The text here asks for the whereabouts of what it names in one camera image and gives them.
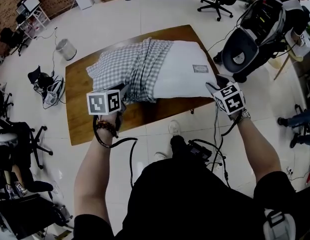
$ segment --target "wooden table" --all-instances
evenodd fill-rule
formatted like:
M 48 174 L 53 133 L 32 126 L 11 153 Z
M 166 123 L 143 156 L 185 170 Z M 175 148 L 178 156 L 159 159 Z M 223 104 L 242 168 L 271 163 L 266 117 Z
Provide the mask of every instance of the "wooden table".
M 73 145 L 92 140 L 93 116 L 89 115 L 86 94 L 93 90 L 93 80 L 88 76 L 86 68 L 94 64 L 101 53 L 114 50 L 129 44 L 142 42 L 152 37 L 158 40 L 197 42 L 205 51 L 208 62 L 215 74 L 218 70 L 209 56 L 206 48 L 190 25 L 171 27 L 122 41 L 96 51 L 66 67 L 66 111 L 70 142 Z M 159 98 L 156 103 L 137 102 L 127 106 L 123 116 L 121 132 L 143 126 L 170 116 L 186 112 L 213 102 L 212 98 Z

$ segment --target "person's right arm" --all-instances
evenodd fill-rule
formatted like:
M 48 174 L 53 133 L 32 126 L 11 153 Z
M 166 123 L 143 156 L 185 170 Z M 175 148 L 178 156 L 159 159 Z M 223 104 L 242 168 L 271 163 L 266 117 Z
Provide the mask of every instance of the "person's right arm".
M 269 173 L 281 171 L 278 154 L 251 119 L 244 118 L 237 126 L 244 142 L 248 162 L 254 171 L 256 182 Z

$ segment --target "person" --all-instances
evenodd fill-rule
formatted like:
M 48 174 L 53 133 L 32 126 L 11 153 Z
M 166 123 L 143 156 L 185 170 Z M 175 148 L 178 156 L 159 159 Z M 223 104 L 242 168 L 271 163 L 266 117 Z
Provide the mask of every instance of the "person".
M 114 236 L 106 205 L 111 150 L 94 137 L 74 183 L 74 239 L 264 239 L 265 209 L 291 214 L 299 235 L 303 209 L 296 205 L 302 202 L 297 202 L 275 149 L 245 115 L 239 113 L 237 126 L 256 178 L 253 198 L 227 187 L 208 170 L 190 152 L 179 124 L 171 121 L 172 158 L 144 168 L 132 187 L 122 230 Z M 114 128 L 116 115 L 101 120 Z M 100 128 L 97 133 L 112 144 L 110 131 Z
M 296 127 L 298 125 L 309 124 L 310 123 L 310 109 L 307 109 L 300 114 L 294 115 L 291 118 L 279 117 L 277 119 L 277 123 L 280 126 L 285 126 L 285 127 Z M 310 146 L 310 134 L 300 135 L 299 133 L 295 133 L 289 146 L 291 148 L 294 148 L 297 143 L 306 144 Z
M 310 21 L 309 15 L 307 13 L 301 12 L 300 9 L 293 9 L 290 11 L 286 11 L 283 34 L 287 33 L 289 30 L 292 29 L 291 37 L 297 43 L 297 45 L 300 46 L 302 44 L 300 36 L 306 29 L 309 21 Z M 262 45 L 259 48 L 259 52 L 255 57 L 255 59 L 242 71 L 235 73 L 233 75 L 235 81 L 238 83 L 244 83 L 247 80 L 247 76 L 249 74 L 251 74 L 254 70 L 264 65 L 273 56 L 274 53 L 281 50 L 279 47 L 282 46 L 280 45 L 280 43 L 277 42 Z

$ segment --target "person's left arm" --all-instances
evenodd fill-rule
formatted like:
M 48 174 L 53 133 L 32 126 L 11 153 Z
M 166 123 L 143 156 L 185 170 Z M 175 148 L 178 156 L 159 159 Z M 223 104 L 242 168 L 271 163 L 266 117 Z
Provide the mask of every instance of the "person's left arm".
M 115 125 L 116 114 L 103 116 L 102 119 Z M 97 132 L 105 144 L 112 144 L 113 136 L 108 130 L 100 128 Z M 94 215 L 109 225 L 105 195 L 110 177 L 110 152 L 111 149 L 102 146 L 94 136 L 74 185 L 75 215 Z

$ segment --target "metal watch strap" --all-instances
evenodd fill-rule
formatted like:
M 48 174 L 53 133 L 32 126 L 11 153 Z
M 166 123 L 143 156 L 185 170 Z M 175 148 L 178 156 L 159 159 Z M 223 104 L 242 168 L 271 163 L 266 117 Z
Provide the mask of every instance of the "metal watch strap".
M 244 109 L 241 114 L 239 115 L 240 120 L 238 122 L 241 122 L 244 118 L 251 118 L 250 113 L 247 111 L 247 109 Z

